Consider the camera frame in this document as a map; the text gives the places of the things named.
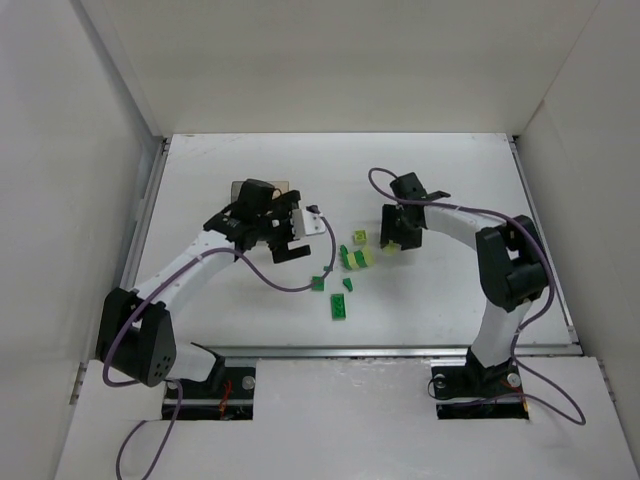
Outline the pale yellow lego brick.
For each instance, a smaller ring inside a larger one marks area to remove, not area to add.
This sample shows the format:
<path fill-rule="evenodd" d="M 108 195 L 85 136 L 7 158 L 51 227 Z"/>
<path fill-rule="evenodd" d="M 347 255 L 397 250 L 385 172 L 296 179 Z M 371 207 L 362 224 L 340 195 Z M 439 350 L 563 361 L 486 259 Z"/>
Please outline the pale yellow lego brick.
<path fill-rule="evenodd" d="M 386 255 L 393 255 L 401 250 L 401 246 L 393 241 L 390 241 L 388 244 L 382 247 L 381 250 Z"/>

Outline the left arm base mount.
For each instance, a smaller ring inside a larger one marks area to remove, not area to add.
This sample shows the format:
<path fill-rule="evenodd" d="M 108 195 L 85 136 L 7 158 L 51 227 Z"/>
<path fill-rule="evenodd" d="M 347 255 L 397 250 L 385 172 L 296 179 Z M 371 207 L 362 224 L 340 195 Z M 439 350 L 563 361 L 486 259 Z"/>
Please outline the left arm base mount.
<path fill-rule="evenodd" d="M 255 365 L 227 366 L 214 387 L 181 380 L 181 404 L 177 405 L 177 389 L 166 387 L 161 418 L 170 420 L 177 413 L 177 419 L 184 421 L 250 421 L 254 413 L 256 380 Z"/>

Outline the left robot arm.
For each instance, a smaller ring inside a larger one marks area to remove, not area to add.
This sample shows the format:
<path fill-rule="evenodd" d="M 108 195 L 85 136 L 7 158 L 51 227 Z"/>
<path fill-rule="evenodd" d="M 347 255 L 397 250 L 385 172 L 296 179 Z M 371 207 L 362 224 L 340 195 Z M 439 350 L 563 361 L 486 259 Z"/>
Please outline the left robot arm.
<path fill-rule="evenodd" d="M 155 387 L 181 380 L 206 389 L 218 387 L 221 355 L 175 339 L 174 322 L 189 300 L 215 275 L 259 243 L 274 263 L 310 255 L 308 246 L 290 243 L 322 234 L 326 226 L 315 206 L 302 207 L 297 190 L 277 193 L 274 185 L 247 179 L 237 199 L 207 220 L 197 237 L 169 265 L 130 290 L 117 287 L 105 298 L 96 355 L 103 381 L 115 387 L 110 372 L 126 375 L 124 385 Z"/>

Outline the green square lego brick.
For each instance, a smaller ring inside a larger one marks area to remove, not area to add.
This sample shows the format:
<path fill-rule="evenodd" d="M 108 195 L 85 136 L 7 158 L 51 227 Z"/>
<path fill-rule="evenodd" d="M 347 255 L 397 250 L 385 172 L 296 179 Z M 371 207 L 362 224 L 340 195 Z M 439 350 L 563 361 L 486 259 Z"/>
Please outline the green square lego brick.
<path fill-rule="evenodd" d="M 322 276 L 312 276 L 310 285 L 312 291 L 322 292 L 325 289 L 325 279 Z"/>

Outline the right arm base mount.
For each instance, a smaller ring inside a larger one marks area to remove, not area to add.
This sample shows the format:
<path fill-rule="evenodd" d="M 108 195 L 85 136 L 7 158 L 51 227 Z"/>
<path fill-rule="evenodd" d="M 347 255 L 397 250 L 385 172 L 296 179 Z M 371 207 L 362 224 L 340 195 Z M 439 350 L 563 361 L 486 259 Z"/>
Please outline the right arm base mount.
<path fill-rule="evenodd" d="M 433 366 L 431 374 L 430 395 L 436 400 L 439 420 L 529 419 L 515 366 L 484 383 L 478 383 L 466 365 Z"/>

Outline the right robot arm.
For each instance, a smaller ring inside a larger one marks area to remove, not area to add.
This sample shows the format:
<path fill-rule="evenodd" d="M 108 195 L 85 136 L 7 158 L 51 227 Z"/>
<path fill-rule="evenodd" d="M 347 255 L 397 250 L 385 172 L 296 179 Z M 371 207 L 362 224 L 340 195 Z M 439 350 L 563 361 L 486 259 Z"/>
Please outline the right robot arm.
<path fill-rule="evenodd" d="M 461 366 L 433 369 L 437 398 L 490 397 L 506 392 L 515 373 L 513 342 L 534 301 L 551 292 L 549 262 L 527 216 L 447 203 L 448 193 L 427 192 L 415 173 L 394 175 L 382 208 L 380 245 L 418 249 L 426 230 L 444 234 L 477 255 L 486 305 L 479 332 Z"/>

